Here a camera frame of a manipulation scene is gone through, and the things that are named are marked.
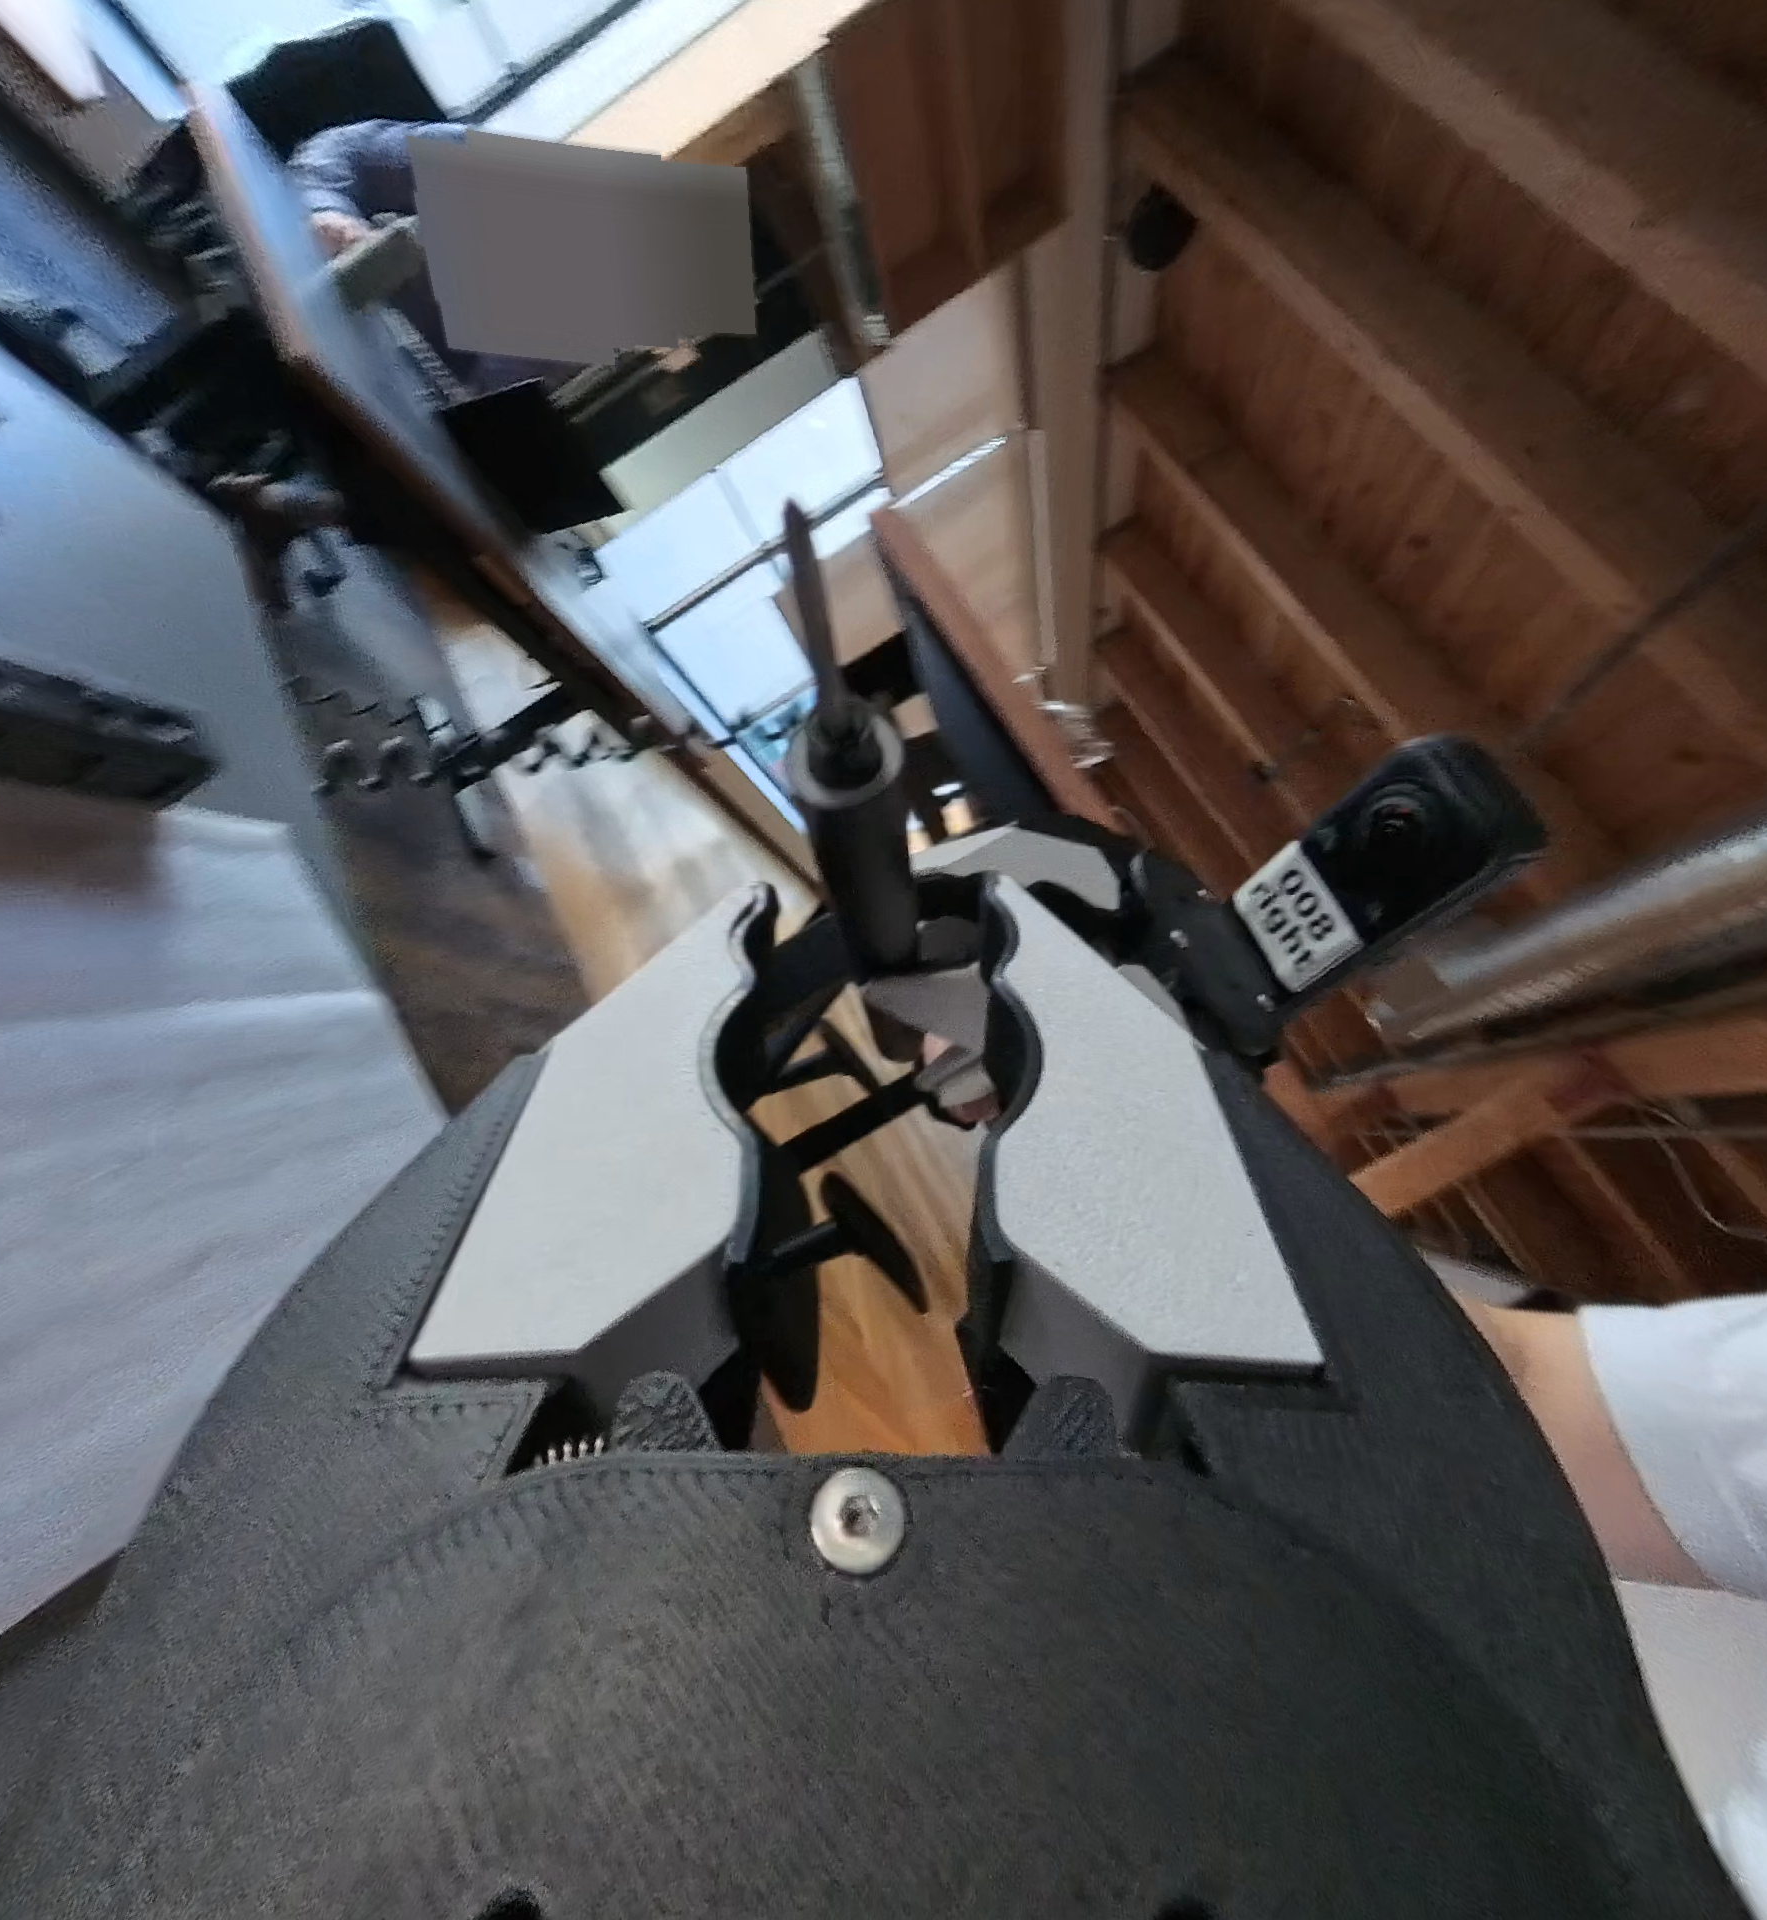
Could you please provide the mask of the black ceiling fixture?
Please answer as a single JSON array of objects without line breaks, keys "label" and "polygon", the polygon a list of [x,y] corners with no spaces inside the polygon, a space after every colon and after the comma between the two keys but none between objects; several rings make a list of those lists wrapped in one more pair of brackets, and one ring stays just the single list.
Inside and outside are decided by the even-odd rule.
[{"label": "black ceiling fixture", "polygon": [[1159,277],[1181,259],[1195,232],[1196,216],[1191,208],[1152,182],[1128,208],[1117,238],[1134,273]]}]

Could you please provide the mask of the black keyboard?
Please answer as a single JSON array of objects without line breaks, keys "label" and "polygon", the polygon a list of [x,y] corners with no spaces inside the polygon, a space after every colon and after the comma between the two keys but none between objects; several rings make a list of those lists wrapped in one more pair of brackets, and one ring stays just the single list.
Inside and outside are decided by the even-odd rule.
[{"label": "black keyboard", "polygon": [[194,714],[0,658],[0,781],[166,808],[221,773]]}]

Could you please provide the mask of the metal pipe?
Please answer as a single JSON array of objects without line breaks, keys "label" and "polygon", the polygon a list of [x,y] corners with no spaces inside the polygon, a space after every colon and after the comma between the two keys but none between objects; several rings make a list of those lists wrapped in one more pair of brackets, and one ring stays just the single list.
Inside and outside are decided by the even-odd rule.
[{"label": "metal pipe", "polygon": [[1350,1091],[1437,1062],[1450,1042],[1584,1012],[1767,961],[1767,813],[1624,870],[1533,919],[1424,937],[1376,975],[1367,1018],[1389,1060],[1307,1081]]}]

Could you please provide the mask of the black office chair base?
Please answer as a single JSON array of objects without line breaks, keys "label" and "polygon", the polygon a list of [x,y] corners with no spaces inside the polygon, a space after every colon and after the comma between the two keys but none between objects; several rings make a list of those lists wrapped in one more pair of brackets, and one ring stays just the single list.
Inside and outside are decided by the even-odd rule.
[{"label": "black office chair base", "polygon": [[[713,1072],[749,1157],[749,1224],[733,1233],[727,1255],[728,1313],[778,1400],[806,1409],[820,1370],[824,1262],[864,1260],[914,1311],[929,1311],[912,1252],[828,1165],[909,1115],[960,1130],[964,1107],[989,1088],[982,1039],[966,1041],[966,1012],[912,1009],[915,989],[947,988],[948,975],[858,979],[828,915],[779,939],[778,912],[774,888],[759,883],[731,925],[740,989],[721,1018]],[[786,1142],[754,1121],[765,1098],[824,1077],[855,1081],[858,1099]]]}]

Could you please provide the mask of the white cloth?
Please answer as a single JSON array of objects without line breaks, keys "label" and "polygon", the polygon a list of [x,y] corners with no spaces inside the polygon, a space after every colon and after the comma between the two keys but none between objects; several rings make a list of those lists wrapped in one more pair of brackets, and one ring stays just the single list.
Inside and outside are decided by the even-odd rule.
[{"label": "white cloth", "polygon": [[0,1637],[441,1123],[286,827],[0,783]]}]

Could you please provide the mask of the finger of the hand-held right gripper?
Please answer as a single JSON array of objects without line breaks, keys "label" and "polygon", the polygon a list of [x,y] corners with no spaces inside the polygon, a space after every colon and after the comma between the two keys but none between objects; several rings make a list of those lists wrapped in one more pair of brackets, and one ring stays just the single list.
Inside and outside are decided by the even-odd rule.
[{"label": "finger of the hand-held right gripper", "polygon": [[996,1118],[986,1068],[989,991],[972,966],[868,982],[868,1014],[894,1021],[915,1042],[914,1088],[952,1126]]},{"label": "finger of the hand-held right gripper", "polygon": [[1001,876],[1029,893],[1057,888],[1104,915],[1126,902],[1128,843],[1087,823],[993,827],[951,837],[909,854],[917,878]]}]

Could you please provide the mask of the black monitor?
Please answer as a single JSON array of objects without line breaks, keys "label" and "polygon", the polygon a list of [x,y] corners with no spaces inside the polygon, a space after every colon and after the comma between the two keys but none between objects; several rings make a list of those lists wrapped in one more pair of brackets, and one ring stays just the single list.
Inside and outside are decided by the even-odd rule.
[{"label": "black monitor", "polygon": [[1057,796],[917,592],[894,567],[885,569],[885,579],[895,597],[909,672],[933,710],[943,754],[977,818],[988,825],[1015,825],[1061,814]]}]

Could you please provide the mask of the person in white shirt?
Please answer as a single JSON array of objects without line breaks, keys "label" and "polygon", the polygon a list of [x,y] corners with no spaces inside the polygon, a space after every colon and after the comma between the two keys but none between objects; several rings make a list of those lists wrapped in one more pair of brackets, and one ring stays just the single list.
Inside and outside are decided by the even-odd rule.
[{"label": "person in white shirt", "polygon": [[[1767,1602],[1767,1296],[1577,1317],[1604,1409],[1654,1512],[1709,1582]],[[1767,1724],[1711,1824],[1767,1916]]]}]

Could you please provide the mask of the black precision screwdriver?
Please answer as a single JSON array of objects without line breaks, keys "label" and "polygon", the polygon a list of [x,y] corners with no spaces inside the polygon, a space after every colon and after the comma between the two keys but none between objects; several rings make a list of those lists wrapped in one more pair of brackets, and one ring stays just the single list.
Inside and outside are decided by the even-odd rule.
[{"label": "black precision screwdriver", "polygon": [[814,684],[814,703],[786,752],[786,778],[855,975],[900,973],[917,957],[904,743],[844,677],[811,519],[794,502],[784,506],[784,551]]}]

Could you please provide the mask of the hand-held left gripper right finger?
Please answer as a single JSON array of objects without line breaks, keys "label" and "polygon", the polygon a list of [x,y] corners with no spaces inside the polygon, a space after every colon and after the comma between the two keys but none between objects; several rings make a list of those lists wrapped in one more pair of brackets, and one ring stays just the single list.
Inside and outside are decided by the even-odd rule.
[{"label": "hand-held left gripper right finger", "polygon": [[966,1375],[988,1412],[1059,1377],[1115,1412],[1174,1382],[1328,1370],[1202,1044],[1010,878],[983,893],[998,1115],[977,1165]]}]

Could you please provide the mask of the person's right forearm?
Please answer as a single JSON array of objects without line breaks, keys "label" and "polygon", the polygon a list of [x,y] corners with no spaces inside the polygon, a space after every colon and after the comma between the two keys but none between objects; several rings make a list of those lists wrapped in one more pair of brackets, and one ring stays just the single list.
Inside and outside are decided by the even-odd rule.
[{"label": "person's right forearm", "polygon": [[1711,1579],[1662,1521],[1639,1477],[1605,1409],[1580,1320],[1467,1296],[1456,1296],[1456,1304],[1535,1418],[1610,1573],[1711,1591]]}]

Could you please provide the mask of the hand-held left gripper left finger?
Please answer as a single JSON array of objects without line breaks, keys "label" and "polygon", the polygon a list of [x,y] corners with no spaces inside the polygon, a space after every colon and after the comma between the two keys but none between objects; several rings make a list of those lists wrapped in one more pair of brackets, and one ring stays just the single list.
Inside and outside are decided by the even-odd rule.
[{"label": "hand-held left gripper left finger", "polygon": [[755,1173],[719,1048],[778,905],[737,890],[548,1044],[415,1327],[415,1372],[708,1380],[731,1360]]}]

